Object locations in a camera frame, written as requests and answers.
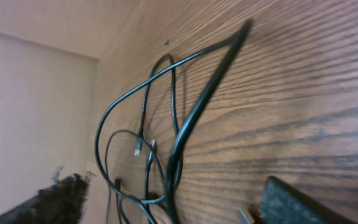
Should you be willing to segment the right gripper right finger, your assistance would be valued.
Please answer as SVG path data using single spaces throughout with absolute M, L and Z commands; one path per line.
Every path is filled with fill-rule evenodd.
M 300 192 L 275 176 L 269 176 L 261 200 L 265 223 L 352 224 L 353 221 Z

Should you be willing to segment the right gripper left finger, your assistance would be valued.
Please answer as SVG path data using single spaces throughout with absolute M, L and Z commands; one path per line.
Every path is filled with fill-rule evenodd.
M 0 224 L 79 224 L 91 177 L 72 174 L 0 215 Z

